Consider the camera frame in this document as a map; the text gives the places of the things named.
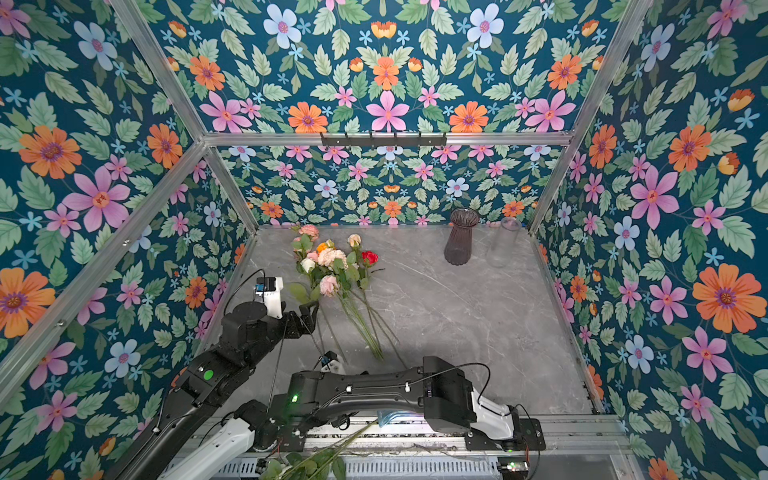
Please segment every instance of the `printed pink flower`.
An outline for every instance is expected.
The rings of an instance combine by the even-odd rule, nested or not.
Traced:
[[[205,173],[205,167],[207,166],[208,164],[205,163],[205,160],[197,162],[197,165],[194,166],[194,170],[192,170],[192,180],[194,180],[194,183],[199,184],[200,179],[205,180],[208,178],[208,174]]]
[[[579,183],[581,181],[581,175],[587,173],[587,168],[584,163],[587,161],[587,154],[576,154],[576,157],[568,164],[568,168],[571,169],[571,180]]]
[[[650,294],[658,298],[658,300],[650,303],[650,309],[654,312],[664,311],[661,316],[667,325],[672,323],[674,315],[680,318],[688,318],[688,311],[685,310],[681,303],[678,303],[683,301],[687,295],[687,290],[681,286],[672,290],[672,280],[670,280],[670,277],[665,275],[661,279],[661,288],[658,285],[651,285]]]
[[[392,131],[393,128],[405,130],[406,123],[400,117],[407,114],[410,107],[406,104],[395,105],[395,95],[389,90],[384,90],[380,100],[381,106],[377,104],[366,106],[368,113],[374,117],[379,117],[371,124],[371,130],[380,131],[384,130],[384,127],[388,132]]]
[[[239,134],[242,130],[240,127],[250,127],[253,122],[245,118],[240,113],[240,102],[237,100],[227,100],[227,105],[224,105],[224,100],[218,94],[212,91],[208,92],[208,100],[212,105],[202,104],[200,109],[214,119],[214,130],[225,131],[229,129],[230,132]]]
[[[645,178],[645,171],[650,167],[650,162],[645,161],[645,154],[642,154],[640,158],[632,159],[632,166],[629,167],[629,173],[632,174],[632,181],[637,181],[638,178],[643,180]]]
[[[48,370],[52,375],[64,375],[68,371],[67,362],[61,360],[62,356],[67,356],[74,350],[74,342],[66,342],[57,346],[51,352],[44,356],[38,368],[29,377],[29,386],[37,390],[48,379]]]
[[[72,210],[88,210],[83,217],[83,224],[89,232],[101,227],[102,218],[111,227],[117,228],[128,218],[128,209],[118,201],[128,198],[131,189],[125,185],[112,187],[109,170],[103,166],[96,170],[95,180],[96,184],[83,174],[74,174],[74,182],[86,194],[69,194],[62,203]]]
[[[352,108],[352,102],[357,101],[357,97],[352,95],[352,88],[347,88],[344,90],[344,87],[339,87],[339,92],[336,93],[336,100],[339,101],[340,107],[345,105],[349,108]]]
[[[48,231],[61,233],[64,238],[69,237],[70,230],[80,230],[80,224],[75,221],[80,214],[74,210],[67,212],[67,207],[59,204],[56,211],[48,210],[44,215],[51,221],[46,227]]]
[[[185,193],[187,192],[187,190],[189,190],[189,189],[190,189],[190,188],[189,188],[189,187],[188,187],[186,184],[181,184],[181,185],[179,185],[179,187],[176,189],[176,191],[175,191],[175,192],[173,192],[173,193],[170,195],[170,198],[169,198],[168,200],[170,200],[170,203],[171,203],[172,205],[175,205],[175,204],[176,204],[176,202],[181,202],[181,203],[185,204],[185,203],[187,202],[187,196],[186,196],[186,195],[184,195],[184,194],[185,194]]]
[[[504,166],[504,164],[502,163],[502,161],[501,161],[501,160],[499,160],[499,161],[498,161],[498,162],[496,162],[495,164],[492,164],[492,163],[488,163],[488,169],[487,169],[485,172],[486,172],[488,175],[490,175],[490,176],[491,176],[491,178],[493,178],[493,177],[497,177],[497,176],[501,176],[501,175],[503,175],[503,174],[504,174],[504,169],[505,169],[505,168],[506,168],[506,167]]]
[[[642,218],[647,212],[646,221],[648,226],[652,230],[656,230],[661,220],[659,209],[662,209],[667,214],[680,209],[680,206],[677,204],[677,198],[674,195],[662,195],[672,190],[676,183],[677,172],[670,172],[659,181],[659,171],[656,170],[656,167],[649,167],[648,171],[645,172],[645,186],[635,184],[630,188],[632,197],[640,200],[640,203],[632,209],[632,218]]]
[[[284,162],[279,162],[277,164],[277,173],[281,177],[285,177],[288,180],[290,180],[293,177],[293,175],[296,175],[296,171],[293,169],[293,165],[292,164],[285,165]]]
[[[84,306],[80,312],[78,312],[78,323],[81,325],[88,323],[88,320],[91,319],[91,313],[95,313],[97,315],[104,313],[106,310],[104,308],[104,304],[98,300],[103,299],[106,294],[107,289],[103,286],[98,287],[96,291],[94,291],[94,294],[91,295],[91,299],[88,301],[88,304]]]
[[[22,37],[29,38],[29,30],[24,24],[30,20],[23,11],[13,10],[13,0],[0,0],[0,31],[3,35],[13,35],[16,30]]]
[[[470,157],[477,157],[477,161],[483,161],[486,157],[493,156],[493,145],[470,145]]]
[[[707,40],[713,38],[719,32],[723,37],[730,33],[733,27],[733,21],[742,18],[749,11],[749,7],[741,0],[723,0],[720,2],[720,11],[714,12],[707,19],[707,23],[712,25],[707,34]]]
[[[259,110],[261,110],[261,105],[254,104],[253,100],[250,98],[248,100],[240,100],[240,113],[247,114],[248,118],[251,120],[254,118],[261,118],[261,112]]]
[[[357,162],[354,167],[349,167],[349,176],[354,178],[355,180],[360,180],[361,178],[368,178],[368,174],[366,173],[368,171],[367,168],[362,166],[360,162]]]
[[[432,158],[439,158],[440,164],[444,164],[449,159],[456,160],[458,155],[456,152],[460,149],[460,145],[445,145],[443,148],[439,148],[432,152]]]
[[[77,393],[70,393],[67,398],[64,392],[57,390],[51,398],[51,405],[41,405],[35,411],[40,418],[38,433],[51,426],[51,430],[58,432],[64,426],[64,419],[68,419],[78,412],[78,407],[70,406],[78,399]]]
[[[190,231],[189,223],[190,219],[184,218],[184,214],[176,214],[170,216],[171,221],[173,222],[170,226],[170,228],[176,232],[176,235],[181,237],[186,232]]]
[[[429,87],[429,90],[422,88],[422,96],[419,97],[419,101],[424,103],[424,108],[429,105],[437,105],[437,99],[440,98],[440,94],[435,91],[435,87]]]
[[[681,386],[680,391],[685,397],[680,401],[680,405],[684,409],[690,410],[690,416],[696,423],[701,422],[701,419],[705,419],[710,422],[714,421],[714,417],[712,416],[710,409],[714,406],[715,402],[713,402],[709,397],[701,396],[701,390],[696,383],[690,387],[690,390],[687,387]]]
[[[714,206],[714,202],[709,199],[707,200],[707,203],[704,204],[704,208],[694,208],[694,215],[698,218],[694,220],[691,226],[694,228],[701,227],[701,231],[707,236],[712,231],[712,227],[715,227],[716,230],[725,227],[723,221],[720,219],[720,216],[725,213],[725,207],[714,208]]]
[[[552,130],[562,130],[565,128],[565,120],[560,118],[561,115],[570,114],[575,108],[576,104],[565,104],[565,90],[560,90],[552,97],[552,103],[550,104],[544,98],[536,99],[536,111],[538,114],[531,115],[531,117],[525,121],[525,124],[529,127],[538,125],[536,131],[548,131],[549,127]]]
[[[324,151],[323,160],[331,161],[338,165],[341,163],[342,158],[348,158],[349,152],[344,150],[344,147],[320,147],[320,151]]]
[[[286,149],[288,150],[286,156],[288,158],[296,157],[296,161],[300,164],[304,163],[305,158],[312,158],[309,145],[288,145]]]
[[[112,172],[112,180],[117,180],[119,178],[123,182],[127,182],[128,175],[134,173],[132,168],[126,167],[128,160],[126,160],[125,157],[118,158],[117,155],[110,155],[109,162],[110,163],[108,164],[104,164],[104,166],[107,170]]]
[[[619,292],[621,293],[621,302],[628,303],[630,308],[634,308],[634,303],[641,298],[637,292],[637,282],[630,282],[626,278],[624,279],[624,286],[619,286]]]
[[[414,168],[413,170],[416,172],[416,178],[421,180],[426,180],[427,178],[432,177],[435,174],[435,172],[432,171],[432,168],[433,168],[432,165],[427,166],[427,164],[422,162],[421,165]]]
[[[592,235],[598,229],[598,217],[589,212],[584,218],[584,231]]]
[[[603,174],[598,174],[596,177],[594,174],[589,174],[589,183],[584,185],[584,191],[587,192],[587,203],[596,204],[600,194],[605,192],[605,187],[600,185],[602,181]]]
[[[138,283],[131,282],[128,285],[123,283],[120,285],[120,290],[122,290],[123,293],[118,295],[118,302],[123,303],[124,309],[128,310],[131,308],[131,305],[138,305],[141,303],[141,298],[139,298],[139,296],[144,293],[144,289],[141,288]]]
[[[718,353],[725,352],[726,342],[723,339],[714,339],[711,342],[707,342],[707,332],[700,326],[696,328],[696,340],[689,336],[683,339],[685,348],[689,349],[691,353],[688,356],[687,365],[693,369],[697,369],[700,366],[704,371],[704,376],[707,380],[714,382],[717,379],[717,372],[715,368],[723,373],[731,373],[733,367],[728,360],[717,355]]]
[[[532,114],[536,111],[536,105],[533,100],[528,100],[528,98],[523,98],[523,101],[517,105],[515,105],[515,109],[517,110],[515,112],[515,116],[519,117],[522,115],[523,118],[528,118],[528,114]]]

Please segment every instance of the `printed orange flower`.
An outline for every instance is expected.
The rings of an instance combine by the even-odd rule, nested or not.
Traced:
[[[449,120],[453,125],[451,131],[455,134],[478,134],[488,124],[488,117],[485,116],[487,113],[488,109],[483,105],[478,106],[476,101],[468,101],[466,106],[459,105]]]
[[[264,202],[261,204],[261,210],[270,218],[280,218],[283,216],[283,208],[274,202]]]
[[[202,276],[197,276],[190,280],[190,285],[187,287],[187,298],[184,302],[189,305],[190,308],[197,308],[203,304],[205,300],[205,294],[208,293],[207,282]]]
[[[598,396],[600,397],[600,400],[602,400],[605,397],[605,392],[603,392],[603,389],[601,388],[603,386],[603,379],[600,378],[599,373],[594,371],[594,367],[592,365],[589,365],[587,368],[589,369],[589,374],[592,376],[594,389],[598,391]]]
[[[397,217],[402,213],[402,207],[397,202],[391,201],[384,206],[384,213],[390,217]]]
[[[52,288],[43,288],[48,278],[32,272],[24,278],[20,268],[0,270],[0,330],[5,328],[5,338],[22,336],[45,313],[43,306],[56,300]]]
[[[589,163],[592,167],[602,168],[614,157],[616,148],[616,129],[613,125],[603,125],[592,137],[592,145],[589,147]]]
[[[288,110],[288,114],[291,116],[288,119],[288,124],[296,128],[298,134],[324,134],[327,132],[328,119],[320,113],[320,109],[316,105],[310,107],[305,101],[300,101],[296,107],[291,107]]]
[[[182,150],[179,145],[179,136],[166,124],[152,125],[149,128],[147,145],[152,148],[152,158],[163,167],[170,169],[181,157]]]
[[[562,61],[558,60],[552,65],[552,71],[547,75],[549,86],[558,90],[565,90],[568,85],[574,83],[576,75],[581,73],[581,58],[565,55]]]
[[[677,473],[674,470],[670,470],[664,460],[656,458],[650,460],[648,475],[653,480],[677,480]]]
[[[384,90],[392,90],[392,86],[397,85],[399,81],[398,73],[400,73],[400,68],[395,65],[395,61],[391,57],[381,57],[379,64],[373,67],[373,74],[375,75],[373,80]]]
[[[505,217],[516,217],[522,214],[524,209],[525,205],[522,202],[515,201],[504,205],[502,212],[504,212]]]
[[[722,263],[717,272],[711,266],[699,274],[703,283],[694,283],[694,298],[702,300],[696,310],[705,320],[714,317],[713,326],[731,333],[733,325],[741,333],[757,328],[752,315],[766,315],[766,300],[752,293],[762,286],[752,273],[739,276],[739,267]]]
[[[51,178],[64,178],[64,174],[74,172],[74,166],[82,162],[78,142],[67,138],[67,132],[60,128],[50,128],[45,125],[35,127],[35,135],[23,134],[18,142],[22,148],[18,154],[27,164],[32,164],[31,169],[37,175],[44,177],[50,174]]]
[[[707,145],[711,143],[712,135],[704,131],[703,125],[696,125],[693,130],[685,127],[680,132],[680,138],[672,140],[670,163],[674,164],[674,169],[679,172],[696,170],[699,162],[709,155],[710,149]]]
[[[245,243],[241,243],[235,249],[235,265],[240,263],[240,259],[243,258],[243,252],[245,252]]]
[[[208,90],[216,91],[224,88],[224,74],[221,73],[221,67],[216,65],[215,61],[208,61],[207,57],[201,55],[190,59],[190,71],[195,75],[197,83],[203,85]]]
[[[587,299],[587,286],[584,285],[584,279],[579,275],[571,280],[571,294],[574,300],[581,303]]]

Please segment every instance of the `white rose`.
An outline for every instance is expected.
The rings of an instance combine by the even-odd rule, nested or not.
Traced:
[[[312,260],[311,258],[305,258],[304,260],[301,260],[301,267],[304,269],[305,272],[309,273],[317,263],[315,263],[315,260]]]

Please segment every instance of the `clear glass vase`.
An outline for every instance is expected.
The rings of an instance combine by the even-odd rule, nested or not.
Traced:
[[[491,233],[491,246],[485,254],[485,261],[494,268],[503,268],[512,260],[523,225],[514,217],[504,217],[495,230]]]

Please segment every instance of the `aluminum frame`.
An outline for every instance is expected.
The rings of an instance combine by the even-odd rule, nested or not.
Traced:
[[[536,214],[531,221],[529,230],[535,232],[541,222],[544,219],[546,211],[554,202],[557,196],[558,188],[563,183],[565,175],[568,173],[568,165],[578,154],[578,149],[584,142],[584,136],[587,134],[594,116],[598,113],[598,108],[603,101],[603,97],[607,94],[608,89],[616,77],[618,69],[624,57],[629,51],[630,44],[632,43],[637,31],[641,28],[645,15],[654,3],[654,0],[630,0],[627,9],[624,10],[624,15],[619,21],[619,25],[616,27],[614,37],[611,39],[611,43],[608,45],[608,50],[605,52],[603,65],[600,67],[598,74],[595,76],[594,82],[587,93],[587,97],[584,99],[584,103],[581,104],[581,109],[576,116],[574,127],[571,133],[573,134],[573,140],[560,154],[558,162],[554,166],[554,170],[549,175],[549,181],[547,186],[544,187],[544,191],[541,192],[541,197],[538,200],[538,207],[536,208]]]
[[[69,323],[88,304],[94,290],[120,263],[131,243],[141,238],[144,228],[168,203],[171,194],[192,174],[204,152],[205,146],[201,142],[189,146],[178,163],[165,174],[37,323],[8,352],[0,362],[0,405],[10,400],[40,363],[40,359],[56,346]]]

